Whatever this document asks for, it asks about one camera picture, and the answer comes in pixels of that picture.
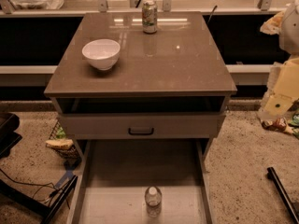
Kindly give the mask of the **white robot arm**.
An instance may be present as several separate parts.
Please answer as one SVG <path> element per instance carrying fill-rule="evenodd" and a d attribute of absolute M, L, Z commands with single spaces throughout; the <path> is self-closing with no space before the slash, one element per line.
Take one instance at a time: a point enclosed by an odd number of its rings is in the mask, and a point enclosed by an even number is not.
<path fill-rule="evenodd" d="M 299 0 L 266 21 L 262 33 L 278 35 L 279 47 L 290 54 L 284 63 L 274 63 L 267 81 L 259 118 L 282 118 L 299 99 Z"/>

